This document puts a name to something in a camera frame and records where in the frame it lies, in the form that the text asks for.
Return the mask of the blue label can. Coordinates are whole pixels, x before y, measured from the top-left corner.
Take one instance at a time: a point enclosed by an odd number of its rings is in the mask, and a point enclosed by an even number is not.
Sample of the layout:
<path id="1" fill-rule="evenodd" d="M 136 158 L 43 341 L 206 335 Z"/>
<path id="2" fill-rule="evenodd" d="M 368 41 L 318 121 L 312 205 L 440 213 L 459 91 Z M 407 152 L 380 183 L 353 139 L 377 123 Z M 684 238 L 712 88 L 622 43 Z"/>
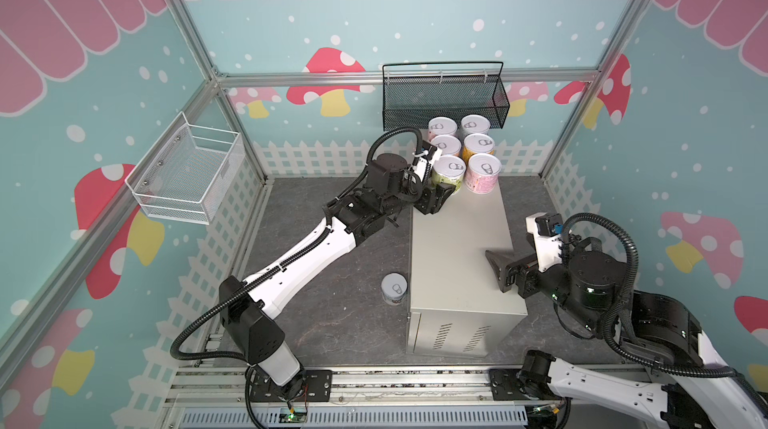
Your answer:
<path id="1" fill-rule="evenodd" d="M 472 134 L 488 134 L 490 129 L 491 123 L 484 116 L 471 114 L 461 119 L 460 131 L 463 138 Z"/>

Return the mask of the yellow label can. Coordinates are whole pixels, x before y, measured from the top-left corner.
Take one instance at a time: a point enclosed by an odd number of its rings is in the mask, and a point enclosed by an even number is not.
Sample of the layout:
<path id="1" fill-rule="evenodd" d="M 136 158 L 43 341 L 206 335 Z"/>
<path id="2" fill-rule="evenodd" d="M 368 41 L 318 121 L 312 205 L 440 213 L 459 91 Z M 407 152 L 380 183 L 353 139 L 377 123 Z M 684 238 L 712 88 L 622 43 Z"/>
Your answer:
<path id="1" fill-rule="evenodd" d="M 469 163 L 472 156 L 476 154 L 493 155 L 495 151 L 495 141 L 487 134 L 475 133 L 466 136 L 463 140 L 462 159 Z"/>

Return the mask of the pink front can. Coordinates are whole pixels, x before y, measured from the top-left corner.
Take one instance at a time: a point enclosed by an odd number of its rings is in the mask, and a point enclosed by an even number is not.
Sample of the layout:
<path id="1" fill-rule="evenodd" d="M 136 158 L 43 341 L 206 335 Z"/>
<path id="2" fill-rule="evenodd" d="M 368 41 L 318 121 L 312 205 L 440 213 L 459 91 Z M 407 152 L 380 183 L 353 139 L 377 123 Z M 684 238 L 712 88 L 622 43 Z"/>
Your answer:
<path id="1" fill-rule="evenodd" d="M 491 154 L 474 154 L 470 157 L 464 185 L 475 194 L 489 194 L 496 186 L 502 164 Z"/>

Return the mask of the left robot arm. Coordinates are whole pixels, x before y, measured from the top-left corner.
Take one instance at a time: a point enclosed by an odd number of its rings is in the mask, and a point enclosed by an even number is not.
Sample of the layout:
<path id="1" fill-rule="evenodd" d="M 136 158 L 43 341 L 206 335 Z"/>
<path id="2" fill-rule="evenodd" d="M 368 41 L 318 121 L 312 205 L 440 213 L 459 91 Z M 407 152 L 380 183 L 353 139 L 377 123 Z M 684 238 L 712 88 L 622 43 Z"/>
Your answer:
<path id="1" fill-rule="evenodd" d="M 290 300 L 325 268 L 360 246 L 405 209 L 438 212 L 453 194 L 432 173 L 443 157 L 420 130 L 388 131 L 370 146 L 362 172 L 323 205 L 320 223 L 275 262 L 239 280 L 219 286 L 219 302 L 191 322 L 171 343 L 177 361 L 234 359 L 260 369 L 278 387 L 301 385 L 304 368 L 289 348 L 276 319 Z M 236 344 L 234 351 L 187 352 L 183 344 L 209 320 L 220 317 Z"/>

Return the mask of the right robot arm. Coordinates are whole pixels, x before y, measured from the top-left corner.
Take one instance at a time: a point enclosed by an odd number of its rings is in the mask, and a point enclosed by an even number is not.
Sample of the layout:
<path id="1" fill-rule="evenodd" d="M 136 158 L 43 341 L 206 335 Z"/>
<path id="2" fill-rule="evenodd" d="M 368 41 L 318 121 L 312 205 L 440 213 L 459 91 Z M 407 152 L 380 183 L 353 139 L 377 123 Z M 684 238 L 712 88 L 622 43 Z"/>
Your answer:
<path id="1" fill-rule="evenodd" d="M 584 328 L 571 336 L 602 341 L 622 360 L 669 380 L 632 382 L 530 349 L 519 369 L 490 372 L 495 399 L 551 400 L 552 413 L 563 417 L 558 427 L 576 400 L 657 428 L 766 427 L 766 394 L 724 362 L 692 313 L 674 298 L 636 290 L 639 252 L 623 228 L 594 213 L 537 213 L 527 217 L 526 230 L 532 255 L 485 253 L 500 291 L 548 297 L 557 316 L 568 314 Z"/>

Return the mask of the pink label can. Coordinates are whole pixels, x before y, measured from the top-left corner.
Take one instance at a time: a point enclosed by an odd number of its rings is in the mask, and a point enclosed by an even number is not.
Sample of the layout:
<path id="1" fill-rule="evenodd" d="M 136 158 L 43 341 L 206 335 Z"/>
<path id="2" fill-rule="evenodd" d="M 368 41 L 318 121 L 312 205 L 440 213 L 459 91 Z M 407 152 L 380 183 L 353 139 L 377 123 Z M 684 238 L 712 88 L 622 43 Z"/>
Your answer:
<path id="1" fill-rule="evenodd" d="M 453 119 L 443 116 L 435 117 L 428 123 L 427 139 L 431 141 L 441 135 L 454 136 L 457 129 L 457 123 Z"/>

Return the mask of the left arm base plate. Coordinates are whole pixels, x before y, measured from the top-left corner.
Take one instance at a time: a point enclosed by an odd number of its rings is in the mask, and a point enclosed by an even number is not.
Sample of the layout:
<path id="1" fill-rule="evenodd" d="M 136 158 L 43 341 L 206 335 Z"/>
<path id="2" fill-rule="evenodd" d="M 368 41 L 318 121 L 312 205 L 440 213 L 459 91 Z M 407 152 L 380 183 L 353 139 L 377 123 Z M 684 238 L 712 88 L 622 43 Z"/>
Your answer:
<path id="1" fill-rule="evenodd" d="M 249 378 L 248 400 L 266 402 L 328 402 L 333 373 L 330 370 L 300 369 L 285 385 L 275 383 L 259 367 Z"/>

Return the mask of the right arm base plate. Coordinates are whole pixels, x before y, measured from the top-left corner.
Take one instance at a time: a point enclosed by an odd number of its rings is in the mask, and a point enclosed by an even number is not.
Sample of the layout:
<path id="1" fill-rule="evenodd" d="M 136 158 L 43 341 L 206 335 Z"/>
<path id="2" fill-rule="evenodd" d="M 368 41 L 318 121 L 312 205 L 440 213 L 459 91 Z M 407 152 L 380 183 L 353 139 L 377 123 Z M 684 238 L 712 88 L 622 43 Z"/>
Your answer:
<path id="1" fill-rule="evenodd" d="M 546 369 L 491 369 L 489 380 L 495 401 L 549 400 L 564 403 L 567 400 L 550 389 L 548 383 L 551 378 Z"/>

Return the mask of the green label can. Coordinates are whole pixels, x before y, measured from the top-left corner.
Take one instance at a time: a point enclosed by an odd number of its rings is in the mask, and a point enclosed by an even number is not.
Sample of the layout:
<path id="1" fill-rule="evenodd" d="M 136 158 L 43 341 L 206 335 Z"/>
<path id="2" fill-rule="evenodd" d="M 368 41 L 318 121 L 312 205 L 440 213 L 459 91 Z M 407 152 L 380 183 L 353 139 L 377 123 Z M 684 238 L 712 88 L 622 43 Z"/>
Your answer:
<path id="1" fill-rule="evenodd" d="M 443 155 L 432 166 L 431 182 L 434 185 L 451 185 L 454 191 L 458 192 L 461 189 L 465 171 L 466 164 L 460 157 Z"/>

